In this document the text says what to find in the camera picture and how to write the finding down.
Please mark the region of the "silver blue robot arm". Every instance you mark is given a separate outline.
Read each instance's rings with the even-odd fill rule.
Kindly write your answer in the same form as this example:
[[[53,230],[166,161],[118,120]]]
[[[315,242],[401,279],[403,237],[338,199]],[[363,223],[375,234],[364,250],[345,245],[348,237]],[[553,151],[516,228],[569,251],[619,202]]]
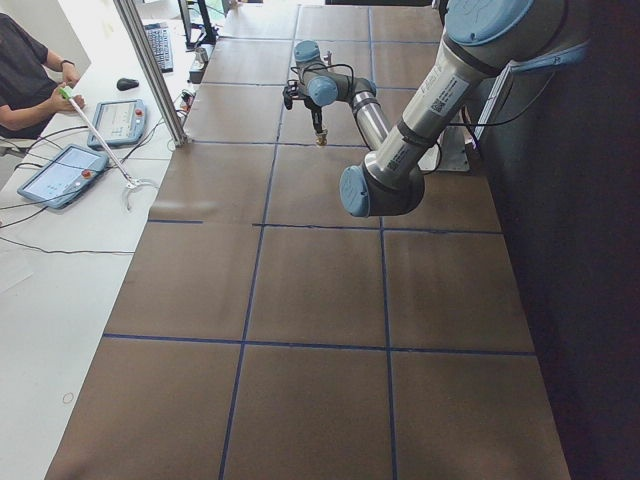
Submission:
[[[588,1],[450,1],[436,60],[396,124],[390,124],[373,83],[338,74],[314,41],[294,48],[296,79],[283,90],[290,108],[305,104],[319,140],[322,109],[347,103],[370,151],[340,178],[344,209],[355,217],[404,215],[421,202],[418,163],[438,141],[465,99],[505,67],[553,71],[579,62],[588,45]]]

